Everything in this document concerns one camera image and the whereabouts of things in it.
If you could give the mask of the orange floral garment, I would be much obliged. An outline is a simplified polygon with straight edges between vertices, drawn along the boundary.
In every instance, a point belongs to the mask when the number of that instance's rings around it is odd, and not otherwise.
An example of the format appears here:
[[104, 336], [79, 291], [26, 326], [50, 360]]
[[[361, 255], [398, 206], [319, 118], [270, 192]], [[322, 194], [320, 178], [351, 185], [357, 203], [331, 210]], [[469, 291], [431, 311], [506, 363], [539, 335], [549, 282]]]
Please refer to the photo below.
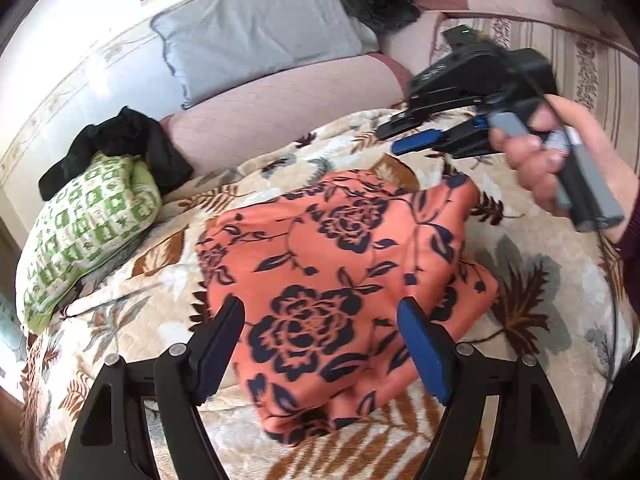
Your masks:
[[401, 300], [454, 339], [491, 307], [496, 279], [463, 253], [477, 197], [464, 174], [409, 192], [350, 170], [226, 212], [200, 236], [209, 309], [244, 304], [231, 362], [268, 437], [324, 436], [416, 380]]

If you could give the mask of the striped floral cushion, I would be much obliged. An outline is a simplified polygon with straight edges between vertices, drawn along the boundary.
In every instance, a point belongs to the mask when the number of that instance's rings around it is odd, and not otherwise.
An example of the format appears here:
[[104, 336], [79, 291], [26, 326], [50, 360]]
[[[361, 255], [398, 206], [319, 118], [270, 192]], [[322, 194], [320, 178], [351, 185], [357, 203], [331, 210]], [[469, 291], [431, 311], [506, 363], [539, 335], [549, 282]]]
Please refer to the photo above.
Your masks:
[[532, 48], [550, 61], [563, 96], [588, 107], [612, 136], [639, 125], [639, 58], [598, 35], [505, 16], [449, 13], [438, 24], [433, 62], [451, 48], [444, 31], [459, 25], [477, 29], [509, 50]]

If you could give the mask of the leaf pattern blanket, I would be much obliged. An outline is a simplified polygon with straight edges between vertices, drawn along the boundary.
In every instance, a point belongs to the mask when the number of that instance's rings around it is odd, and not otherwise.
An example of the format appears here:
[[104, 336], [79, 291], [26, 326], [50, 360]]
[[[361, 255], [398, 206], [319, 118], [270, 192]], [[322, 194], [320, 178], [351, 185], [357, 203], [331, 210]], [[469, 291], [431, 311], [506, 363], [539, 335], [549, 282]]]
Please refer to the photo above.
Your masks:
[[[347, 115], [277, 151], [198, 177], [166, 198], [141, 248], [32, 344], [22, 379], [22, 448], [39, 478], [61, 474], [81, 408], [108, 356], [158, 356], [213, 319], [195, 250], [207, 229], [226, 212], [350, 170], [370, 171], [409, 192], [454, 174], [476, 185], [463, 253], [491, 273], [498, 289], [460, 339], [498, 359], [532, 354], [576, 445], [586, 443], [608, 371], [628, 362], [639, 345], [620, 258], [612, 247], [599, 248], [593, 235], [536, 207], [499, 156], [394, 156], [374, 134], [388, 116], [387, 110]], [[366, 417], [284, 445], [265, 433], [231, 363], [200, 414], [233, 479], [408, 479], [434, 438], [442, 407], [416, 378]]]

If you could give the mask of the pink quilted sofa cushion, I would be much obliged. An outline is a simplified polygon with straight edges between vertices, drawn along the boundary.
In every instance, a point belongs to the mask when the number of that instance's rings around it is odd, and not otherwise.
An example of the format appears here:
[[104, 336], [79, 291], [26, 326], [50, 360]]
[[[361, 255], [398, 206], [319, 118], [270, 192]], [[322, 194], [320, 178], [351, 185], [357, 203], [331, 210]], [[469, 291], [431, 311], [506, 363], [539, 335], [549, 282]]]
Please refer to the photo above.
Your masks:
[[411, 73], [381, 53], [285, 70], [218, 94], [160, 121], [194, 174], [283, 148], [315, 128], [400, 103]]

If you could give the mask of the grey pillow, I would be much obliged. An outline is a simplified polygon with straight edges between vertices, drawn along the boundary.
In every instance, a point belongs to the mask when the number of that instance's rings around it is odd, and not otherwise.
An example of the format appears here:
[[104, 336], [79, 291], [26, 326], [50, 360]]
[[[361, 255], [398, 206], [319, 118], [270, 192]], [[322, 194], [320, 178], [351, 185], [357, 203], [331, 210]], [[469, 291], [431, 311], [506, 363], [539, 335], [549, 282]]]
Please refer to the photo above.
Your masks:
[[150, 27], [185, 108], [282, 70], [378, 50], [341, 0], [186, 0]]

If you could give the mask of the green patterned pillow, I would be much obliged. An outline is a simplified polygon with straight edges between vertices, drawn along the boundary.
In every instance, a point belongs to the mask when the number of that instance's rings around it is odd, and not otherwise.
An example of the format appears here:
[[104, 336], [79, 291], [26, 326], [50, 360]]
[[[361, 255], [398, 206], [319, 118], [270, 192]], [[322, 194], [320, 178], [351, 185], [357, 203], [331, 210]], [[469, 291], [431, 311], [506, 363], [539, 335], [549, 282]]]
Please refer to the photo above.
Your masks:
[[17, 316], [39, 335], [76, 283], [152, 226], [160, 191], [137, 157], [96, 154], [45, 203], [18, 260]]

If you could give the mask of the black garment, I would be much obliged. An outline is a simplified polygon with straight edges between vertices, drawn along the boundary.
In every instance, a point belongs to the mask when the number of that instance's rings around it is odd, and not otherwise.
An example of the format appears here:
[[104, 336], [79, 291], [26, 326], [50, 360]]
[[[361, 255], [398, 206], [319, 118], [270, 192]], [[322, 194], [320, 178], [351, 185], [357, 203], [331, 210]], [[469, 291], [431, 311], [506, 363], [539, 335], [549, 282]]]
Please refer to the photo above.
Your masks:
[[78, 133], [66, 155], [40, 178], [41, 198], [47, 202], [70, 180], [83, 174], [98, 153], [110, 157], [140, 156], [162, 195], [180, 188], [194, 173], [157, 120], [124, 106], [115, 117], [85, 126]]

